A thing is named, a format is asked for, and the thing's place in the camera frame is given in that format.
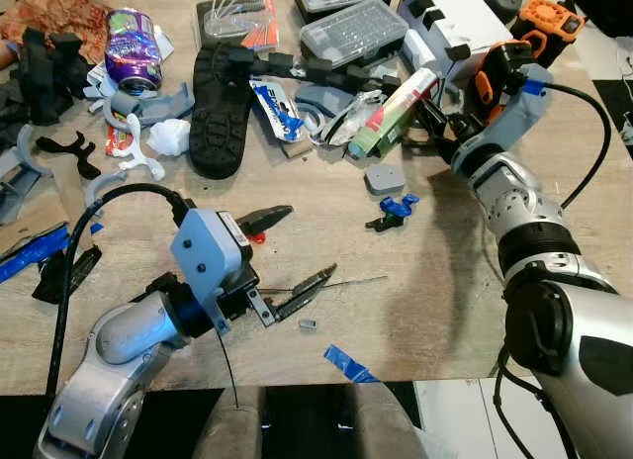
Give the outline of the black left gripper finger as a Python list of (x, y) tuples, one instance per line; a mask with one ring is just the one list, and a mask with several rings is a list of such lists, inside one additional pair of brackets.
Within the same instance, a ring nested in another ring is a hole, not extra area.
[(280, 223), (286, 216), (293, 214), (293, 206), (273, 206), (268, 209), (249, 212), (245, 216), (236, 219), (241, 232), (247, 236), (257, 236), (266, 233), (268, 229)]
[(304, 279), (303, 282), (291, 289), (291, 297), (288, 301), (282, 302), (282, 304), (273, 304), (272, 301), (268, 301), (267, 322), (276, 323), (283, 321), (307, 304), (310, 304), (317, 292), (329, 282), (335, 269), (336, 265), (329, 265), (314, 273), (311, 277)]

